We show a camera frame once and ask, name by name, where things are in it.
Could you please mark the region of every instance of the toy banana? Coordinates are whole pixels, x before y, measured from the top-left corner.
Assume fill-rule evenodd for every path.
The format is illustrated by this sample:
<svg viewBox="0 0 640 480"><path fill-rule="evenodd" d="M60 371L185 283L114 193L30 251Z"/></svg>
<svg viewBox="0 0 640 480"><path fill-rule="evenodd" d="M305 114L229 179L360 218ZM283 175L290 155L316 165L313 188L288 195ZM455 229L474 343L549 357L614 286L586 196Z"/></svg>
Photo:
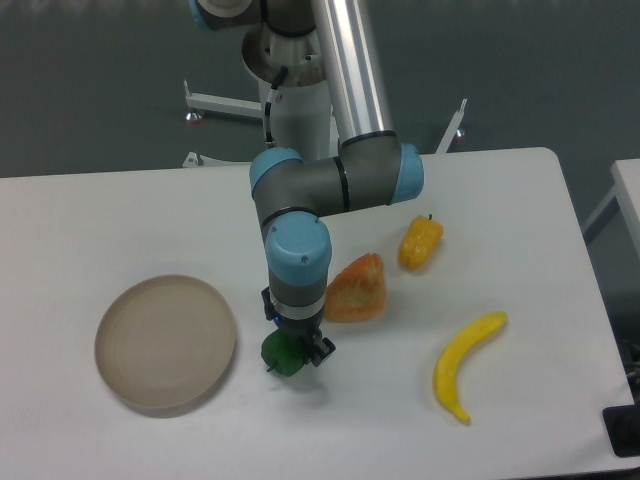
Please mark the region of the toy banana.
<svg viewBox="0 0 640 480"><path fill-rule="evenodd" d="M433 389L438 401L458 420L469 423L471 417L460 405L456 375L458 365L471 347L491 336L507 321L504 312L490 312L474 320L453 337L440 354L433 372Z"/></svg>

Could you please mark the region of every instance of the toy orange slice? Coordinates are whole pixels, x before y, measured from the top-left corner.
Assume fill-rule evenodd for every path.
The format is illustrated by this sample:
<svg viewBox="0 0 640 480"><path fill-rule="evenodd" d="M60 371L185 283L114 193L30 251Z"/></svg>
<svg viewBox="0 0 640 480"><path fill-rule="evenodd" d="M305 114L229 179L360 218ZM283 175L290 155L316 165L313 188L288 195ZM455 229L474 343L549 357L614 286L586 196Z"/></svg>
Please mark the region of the toy orange slice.
<svg viewBox="0 0 640 480"><path fill-rule="evenodd" d="M382 258L377 253L367 253L327 287L324 317L334 322L369 320L382 313L386 300Z"/></svg>

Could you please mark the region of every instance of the gray floor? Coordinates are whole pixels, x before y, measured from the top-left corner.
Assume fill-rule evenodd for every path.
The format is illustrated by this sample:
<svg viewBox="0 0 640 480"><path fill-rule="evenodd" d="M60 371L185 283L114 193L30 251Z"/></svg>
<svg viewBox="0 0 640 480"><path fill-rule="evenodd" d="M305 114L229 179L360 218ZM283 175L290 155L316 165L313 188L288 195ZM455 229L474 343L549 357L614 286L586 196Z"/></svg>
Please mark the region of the gray floor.
<svg viewBox="0 0 640 480"><path fill-rule="evenodd" d="M255 124L185 125L183 78L257 97L243 31L200 32L186 3L0 0L0 177L261 151ZM640 157L640 2L369 3L396 129L422 152L467 97L460 148L554 150L580 221L612 185L612 162ZM616 332L640 341L640 261L620 216L590 254Z"/></svg>

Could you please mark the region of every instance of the black object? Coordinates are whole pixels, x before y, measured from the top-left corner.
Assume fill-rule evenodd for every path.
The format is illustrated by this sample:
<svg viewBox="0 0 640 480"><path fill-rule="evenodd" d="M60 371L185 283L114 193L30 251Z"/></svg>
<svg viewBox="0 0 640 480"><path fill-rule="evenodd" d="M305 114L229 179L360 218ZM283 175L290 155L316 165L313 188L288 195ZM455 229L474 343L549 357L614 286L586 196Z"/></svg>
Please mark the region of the black object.
<svg viewBox="0 0 640 480"><path fill-rule="evenodd" d="M351 198L349 198L349 180L347 179L347 172L344 169L344 164L340 157L334 157L336 167L338 167L338 174L340 175L340 186L342 188L342 204L345 212L351 209Z"/></svg>
<svg viewBox="0 0 640 480"><path fill-rule="evenodd" d="M618 457L640 456L640 405L605 408L602 417L613 452Z"/></svg>
<svg viewBox="0 0 640 480"><path fill-rule="evenodd" d="M271 302L269 287L260 292L264 304L264 314L267 320L273 320L278 330L295 337L305 352L305 363L312 363L319 367L336 350L336 346L328 338L322 337L318 328L322 322L324 308L312 317L304 320L293 320L280 315Z"/></svg>
<svg viewBox="0 0 640 480"><path fill-rule="evenodd" d="M280 210L276 210L275 212L273 212L271 215L269 215L268 217L266 217L262 223L260 224L260 228L264 228L266 227L269 222L272 222L273 220L275 220L278 217L281 217L282 215L284 215L285 213L291 213L291 212L307 212L307 213L311 213L312 215L316 215L316 217L318 216L316 214L316 212L314 212L313 210L311 210L310 208L305 208L305 207L287 207L287 208L281 208Z"/></svg>
<svg viewBox="0 0 640 480"><path fill-rule="evenodd" d="M396 136L396 132L394 132L393 130L380 130L377 132L363 133L362 135L357 135L355 137L345 140L344 142L342 142L341 146L346 147L351 145L352 143L358 143L361 140L367 140L369 138L395 137L395 136Z"/></svg>

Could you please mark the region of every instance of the silver cylinder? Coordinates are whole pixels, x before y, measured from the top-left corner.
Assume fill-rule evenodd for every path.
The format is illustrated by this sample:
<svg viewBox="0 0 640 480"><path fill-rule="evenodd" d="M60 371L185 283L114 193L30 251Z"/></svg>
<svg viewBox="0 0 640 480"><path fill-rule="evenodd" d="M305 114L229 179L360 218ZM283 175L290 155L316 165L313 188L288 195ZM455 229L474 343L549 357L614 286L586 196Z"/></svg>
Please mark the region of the silver cylinder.
<svg viewBox="0 0 640 480"><path fill-rule="evenodd" d="M393 130L362 0L313 0L320 49L342 142Z"/></svg>

